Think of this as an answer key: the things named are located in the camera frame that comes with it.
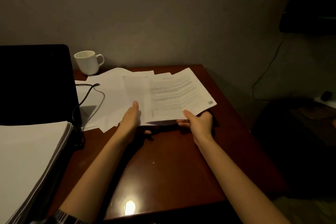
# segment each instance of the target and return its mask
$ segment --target black television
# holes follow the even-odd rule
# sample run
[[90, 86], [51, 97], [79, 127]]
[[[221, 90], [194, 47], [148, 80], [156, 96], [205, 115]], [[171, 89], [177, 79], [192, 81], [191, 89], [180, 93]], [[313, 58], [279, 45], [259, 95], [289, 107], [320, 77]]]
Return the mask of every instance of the black television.
[[289, 0], [279, 28], [284, 33], [336, 33], [336, 0]]

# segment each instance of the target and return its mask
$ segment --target mug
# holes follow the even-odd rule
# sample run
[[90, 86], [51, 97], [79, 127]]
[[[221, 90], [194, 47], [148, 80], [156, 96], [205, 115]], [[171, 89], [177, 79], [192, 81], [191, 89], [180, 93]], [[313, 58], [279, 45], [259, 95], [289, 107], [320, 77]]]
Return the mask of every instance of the mug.
[[[104, 64], [104, 57], [102, 54], [96, 55], [93, 51], [77, 52], [74, 55], [79, 69], [83, 74], [93, 75], [98, 72], [99, 67]], [[101, 57], [103, 61], [98, 63], [98, 57]]]

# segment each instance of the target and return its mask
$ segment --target desk surface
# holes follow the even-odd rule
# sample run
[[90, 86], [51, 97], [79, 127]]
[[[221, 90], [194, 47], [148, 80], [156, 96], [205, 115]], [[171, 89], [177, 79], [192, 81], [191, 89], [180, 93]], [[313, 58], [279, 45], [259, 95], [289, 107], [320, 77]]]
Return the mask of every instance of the desk surface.
[[[216, 142], [266, 194], [288, 191], [283, 177], [261, 150], [242, 120], [202, 65], [128, 68], [130, 71], [154, 70], [155, 74], [179, 72], [187, 67], [195, 73], [215, 101], [211, 112], [217, 122]], [[76, 80], [86, 80], [74, 71]], [[49, 215], [55, 212], [82, 174], [116, 131], [85, 131], [86, 145], [73, 154], [56, 192]], [[127, 201], [135, 203], [135, 214], [153, 213], [225, 200], [225, 195], [204, 161], [191, 133], [179, 129], [158, 133], [145, 140], [132, 156], [120, 177], [108, 205], [105, 219], [124, 215]]]

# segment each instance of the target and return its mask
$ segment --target gray wall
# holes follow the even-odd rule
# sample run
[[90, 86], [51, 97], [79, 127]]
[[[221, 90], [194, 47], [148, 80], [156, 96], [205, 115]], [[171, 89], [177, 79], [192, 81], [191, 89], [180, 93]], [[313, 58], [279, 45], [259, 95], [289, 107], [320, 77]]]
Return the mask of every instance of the gray wall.
[[[0, 0], [0, 44], [63, 43], [103, 54], [104, 68], [200, 63], [248, 121], [287, 1]], [[257, 97], [335, 90], [335, 51], [334, 36], [288, 35]]]

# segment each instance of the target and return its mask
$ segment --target right hand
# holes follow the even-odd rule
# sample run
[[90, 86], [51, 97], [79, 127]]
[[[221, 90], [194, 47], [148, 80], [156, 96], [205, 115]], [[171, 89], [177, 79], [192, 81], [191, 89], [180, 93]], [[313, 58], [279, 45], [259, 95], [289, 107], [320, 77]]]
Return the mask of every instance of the right hand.
[[197, 117], [190, 111], [183, 110], [183, 115], [187, 120], [177, 120], [176, 122], [181, 127], [190, 128], [197, 146], [200, 146], [203, 142], [213, 140], [211, 135], [212, 115], [210, 112], [203, 112], [200, 117]]

